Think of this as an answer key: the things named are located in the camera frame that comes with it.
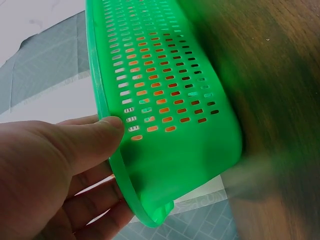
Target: green basket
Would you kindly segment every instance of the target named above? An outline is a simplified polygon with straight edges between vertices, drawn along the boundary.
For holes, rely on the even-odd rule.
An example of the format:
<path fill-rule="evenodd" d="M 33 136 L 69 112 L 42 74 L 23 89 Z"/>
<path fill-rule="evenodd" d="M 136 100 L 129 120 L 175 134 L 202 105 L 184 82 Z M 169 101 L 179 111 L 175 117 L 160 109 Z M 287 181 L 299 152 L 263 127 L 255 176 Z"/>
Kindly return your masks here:
<path fill-rule="evenodd" d="M 238 161 L 237 118 L 175 0 L 87 0 L 86 26 L 98 115 L 125 125 L 111 168 L 136 216 L 159 226 Z"/>

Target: wooden surface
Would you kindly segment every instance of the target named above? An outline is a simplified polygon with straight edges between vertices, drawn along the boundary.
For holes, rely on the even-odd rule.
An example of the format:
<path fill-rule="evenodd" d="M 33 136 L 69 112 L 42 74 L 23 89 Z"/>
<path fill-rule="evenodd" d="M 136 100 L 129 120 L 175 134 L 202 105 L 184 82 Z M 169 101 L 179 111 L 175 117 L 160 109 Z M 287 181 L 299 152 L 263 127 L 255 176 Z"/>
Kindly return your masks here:
<path fill-rule="evenodd" d="M 320 240 L 320 1 L 179 0 L 239 117 L 242 240 Z"/>

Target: gray tile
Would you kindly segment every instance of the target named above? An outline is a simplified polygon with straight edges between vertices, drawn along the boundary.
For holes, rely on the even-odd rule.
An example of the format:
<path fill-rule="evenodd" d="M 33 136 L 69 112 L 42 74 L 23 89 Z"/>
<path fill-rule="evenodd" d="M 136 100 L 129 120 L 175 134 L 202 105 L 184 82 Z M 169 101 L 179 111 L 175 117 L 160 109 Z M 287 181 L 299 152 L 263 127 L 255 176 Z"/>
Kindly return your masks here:
<path fill-rule="evenodd" d="M 224 200 L 224 201 L 220 201 L 220 202 L 215 203 L 212 206 L 212 208 L 211 208 L 211 210 L 205 220 L 213 225 L 216 225 L 218 219 L 220 218 L 220 215 L 223 213 L 223 211 L 226 207 L 226 204 L 228 204 L 228 200 Z"/>
<path fill-rule="evenodd" d="M 179 218 L 175 217 L 174 215 L 169 216 L 165 222 L 167 226 L 169 226 L 172 229 L 175 229 L 179 233 L 184 233 L 184 231 L 187 228 L 187 224 L 183 221 L 181 221 Z"/>
<path fill-rule="evenodd" d="M 222 215 L 224 217 L 226 217 L 227 219 L 232 219 L 233 218 L 233 214 L 232 214 L 231 207 L 230 207 L 229 203 L 225 206 Z"/>
<path fill-rule="evenodd" d="M 224 216 L 221 216 L 216 225 L 214 226 L 210 236 L 220 240 L 224 235 L 224 232 L 226 231 L 226 228 L 228 227 L 229 223 L 229 219 L 225 218 Z"/>
<path fill-rule="evenodd" d="M 145 225 L 143 225 L 141 222 L 134 222 L 128 225 L 133 231 L 136 233 L 141 233 L 141 231 L 144 229 Z"/>
<path fill-rule="evenodd" d="M 233 240 L 237 236 L 237 227 L 235 221 L 232 219 L 227 226 L 221 240 Z"/>
<path fill-rule="evenodd" d="M 194 217 L 194 215 L 196 214 L 197 210 L 198 209 L 182 212 L 179 214 L 178 217 L 179 217 L 179 219 L 181 219 L 185 223 L 189 224 L 191 222 L 192 218 Z"/>
<path fill-rule="evenodd" d="M 166 238 L 171 231 L 171 227 L 169 227 L 165 224 L 162 224 L 160 227 L 157 228 L 156 231 L 158 234 L 160 234 Z"/>
<path fill-rule="evenodd" d="M 152 240 L 167 240 L 166 238 L 164 238 L 163 236 L 161 236 L 160 234 L 156 233 Z"/>
<path fill-rule="evenodd" d="M 208 212 L 210 211 L 210 208 L 212 206 L 204 206 L 204 207 L 200 207 L 196 210 L 195 215 L 193 216 L 189 227 L 185 230 L 185 232 L 183 233 L 185 236 L 187 236 L 190 239 L 193 239 L 198 230 L 200 229 L 202 223 L 204 222 L 203 219 L 205 219 L 205 217 L 208 215 Z"/>
<path fill-rule="evenodd" d="M 143 236 L 145 239 L 151 239 L 153 237 L 153 235 L 155 234 L 155 232 L 157 231 L 156 228 L 150 228 L 150 227 L 145 227 L 142 232 L 141 232 L 141 236 Z"/>
<path fill-rule="evenodd" d="M 212 229 L 214 229 L 214 225 L 212 225 L 211 223 L 207 222 L 207 221 L 204 221 L 201 228 L 200 228 L 200 231 L 203 232 L 204 234 L 210 234 Z"/>
<path fill-rule="evenodd" d="M 168 240 L 190 240 L 186 236 L 180 234 L 179 232 L 172 230 L 167 237 Z"/>
<path fill-rule="evenodd" d="M 141 240 L 142 237 L 135 231 L 133 231 L 130 227 L 126 226 L 121 231 L 120 234 L 123 235 L 128 240 Z"/>
<path fill-rule="evenodd" d="M 212 238 L 211 236 L 208 236 L 202 232 L 198 232 L 194 238 L 194 240 L 215 240 L 214 238 Z"/>
<path fill-rule="evenodd" d="M 10 108 L 12 69 L 16 58 L 12 57 L 0 68 L 0 114 Z"/>

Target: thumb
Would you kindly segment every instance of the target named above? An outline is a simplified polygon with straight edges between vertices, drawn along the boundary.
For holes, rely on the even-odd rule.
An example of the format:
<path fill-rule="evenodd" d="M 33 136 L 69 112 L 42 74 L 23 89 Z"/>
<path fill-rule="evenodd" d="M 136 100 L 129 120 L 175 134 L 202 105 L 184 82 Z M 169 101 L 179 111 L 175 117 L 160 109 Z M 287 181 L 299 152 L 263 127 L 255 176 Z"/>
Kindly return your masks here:
<path fill-rule="evenodd" d="M 124 135 L 124 125 L 115 116 L 92 124 L 57 127 L 60 130 L 58 148 L 73 175 L 91 169 L 111 157 Z"/>

